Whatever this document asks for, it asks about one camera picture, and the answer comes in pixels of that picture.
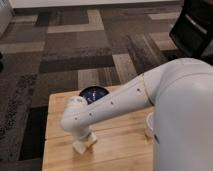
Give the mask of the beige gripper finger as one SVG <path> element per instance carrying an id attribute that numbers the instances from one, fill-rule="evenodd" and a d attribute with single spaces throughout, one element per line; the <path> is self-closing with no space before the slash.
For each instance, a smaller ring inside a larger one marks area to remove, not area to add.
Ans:
<path id="1" fill-rule="evenodd" d="M 97 136 L 94 132 L 91 132 L 90 135 L 88 136 L 88 144 L 92 145 L 97 142 Z"/>

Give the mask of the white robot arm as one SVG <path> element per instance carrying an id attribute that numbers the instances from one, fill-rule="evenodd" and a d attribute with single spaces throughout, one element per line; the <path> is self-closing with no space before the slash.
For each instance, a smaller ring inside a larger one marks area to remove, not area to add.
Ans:
<path id="1" fill-rule="evenodd" d="M 154 171 L 213 171 L 213 66 L 198 59 L 162 64 L 91 104 L 74 96 L 61 127 L 84 146 L 92 125 L 147 107 L 154 108 Z"/>

